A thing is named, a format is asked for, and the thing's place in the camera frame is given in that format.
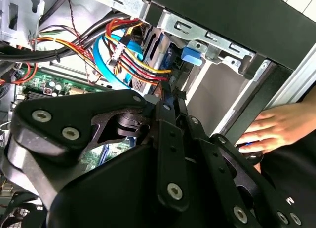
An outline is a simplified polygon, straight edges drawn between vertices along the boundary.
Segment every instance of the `metal bracket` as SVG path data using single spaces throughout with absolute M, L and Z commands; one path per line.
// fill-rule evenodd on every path
M 201 40 L 229 54 L 232 54 L 239 59 L 243 59 L 245 56 L 250 56 L 251 58 L 254 57 L 253 52 L 250 52 L 249 50 L 246 50 L 166 10 L 163 12 L 157 27 L 163 29 L 169 34 L 185 40 Z
M 39 2 L 37 12 L 32 11 L 31 0 L 1 0 L 1 37 L 2 41 L 29 46 L 29 36 L 33 35 L 38 26 L 40 17 L 44 14 L 45 2 Z
M 126 13 L 134 18 L 144 20 L 150 4 L 144 0 L 96 0 L 108 7 Z

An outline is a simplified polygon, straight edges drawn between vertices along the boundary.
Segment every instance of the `silver screw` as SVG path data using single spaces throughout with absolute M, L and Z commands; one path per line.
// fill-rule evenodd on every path
M 168 105 L 163 105 L 163 107 L 165 107 L 167 110 L 171 110 L 170 106 Z
M 225 140 L 224 138 L 219 137 L 218 139 L 219 139 L 219 141 L 220 141 L 221 143 L 223 143 L 223 144 L 225 144 L 225 143 L 226 143 L 226 140 Z
M 246 224 L 248 222 L 248 218 L 246 213 L 240 208 L 240 207 L 234 207 L 234 214 L 237 217 L 238 220 L 240 220 L 242 223 Z
M 283 221 L 285 224 L 288 224 L 288 220 L 287 220 L 287 218 L 284 216 L 283 213 L 277 212 L 277 214 L 278 214 L 278 217 L 281 219 L 281 221 Z
M 38 110 L 32 113 L 32 118 L 37 122 L 47 123 L 51 121 L 51 114 L 47 111 Z
M 138 96 L 133 96 L 135 101 L 141 102 L 142 100 Z
M 290 213 L 290 215 L 296 224 L 298 224 L 299 226 L 302 224 L 301 220 L 294 213 Z
M 183 196 L 182 189 L 175 183 L 168 184 L 168 194 L 175 200 L 180 200 Z
M 77 140 L 80 137 L 79 131 L 71 127 L 64 128 L 62 134 L 64 138 L 67 138 L 72 141 Z
M 198 120 L 196 118 L 192 117 L 191 119 L 192 119 L 193 123 L 198 124 Z

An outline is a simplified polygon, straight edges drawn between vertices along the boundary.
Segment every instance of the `person's hand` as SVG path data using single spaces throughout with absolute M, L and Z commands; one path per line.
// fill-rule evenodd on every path
M 261 112 L 237 144 L 253 142 L 241 147 L 241 153 L 268 153 L 295 143 L 315 129 L 316 107 L 313 104 L 284 105 Z

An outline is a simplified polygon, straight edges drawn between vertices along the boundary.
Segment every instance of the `yellow wire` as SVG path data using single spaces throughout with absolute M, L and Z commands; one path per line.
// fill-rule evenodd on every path
M 123 69 L 125 69 L 129 74 L 131 74 L 134 78 L 144 82 L 144 83 L 149 83 L 151 85 L 154 85 L 154 86 L 157 86 L 157 83 L 155 82 L 151 82 L 151 81 L 146 81 L 144 79 L 141 79 L 140 77 L 136 76 L 135 74 L 133 74 L 129 69 L 128 67 L 124 66 L 124 63 L 118 63 L 118 65 L 120 65 Z
M 112 37 L 110 37 L 107 33 L 105 33 L 105 36 L 106 36 L 107 39 L 109 39 L 109 40 L 112 41 L 113 43 L 116 43 L 116 44 L 119 43 L 117 40 L 115 40 L 115 39 L 113 39 Z M 156 69 L 153 69 L 153 68 L 149 67 L 148 65 L 144 64 L 143 62 L 141 62 L 140 60 L 138 60 L 138 59 L 133 55 L 133 53 L 132 53 L 129 49 L 126 49 L 125 51 L 128 53 L 128 55 L 129 55 L 136 63 L 138 63 L 138 65 L 142 66 L 142 67 L 145 68 L 145 69 L 148 69 L 149 71 L 151 71 L 151 72 L 153 72 L 153 73 L 167 74 L 167 73 L 170 73 L 170 72 L 171 72 L 171 70 L 156 70 Z
M 49 41 L 56 41 L 57 43 L 59 43 L 59 44 L 63 44 L 63 45 L 65 45 L 65 46 L 67 46 L 69 49 L 71 49 L 73 52 L 75 52 L 75 53 L 77 53 L 78 55 L 80 55 L 82 58 L 84 58 L 88 63 L 89 63 L 89 65 L 93 68 L 93 69 L 95 69 L 97 72 L 99 72 L 99 70 L 98 70 L 98 68 L 96 67 L 96 65 L 93 63 L 93 62 L 91 62 L 89 59 L 87 59 L 86 57 L 84 57 L 84 55 L 83 54 L 81 54 L 80 52 L 78 52 L 75 48 L 73 48 L 71 45 L 69 45 L 69 44 L 67 44 L 64 40 L 62 40 L 62 39 L 54 39 L 54 38 L 52 38 L 52 37 L 40 37 L 40 38 L 38 38 L 38 39 L 45 39 L 45 40 L 49 40 Z

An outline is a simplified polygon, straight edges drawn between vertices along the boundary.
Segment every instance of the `black metal arm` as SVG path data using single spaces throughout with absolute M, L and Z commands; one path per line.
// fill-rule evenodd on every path
M 155 94 L 155 105 L 132 90 L 18 105 L 1 168 L 34 186 L 48 228 L 304 227 L 225 137 L 206 136 L 183 92 L 162 82 Z M 80 174 L 85 151 L 126 136 L 137 146 Z

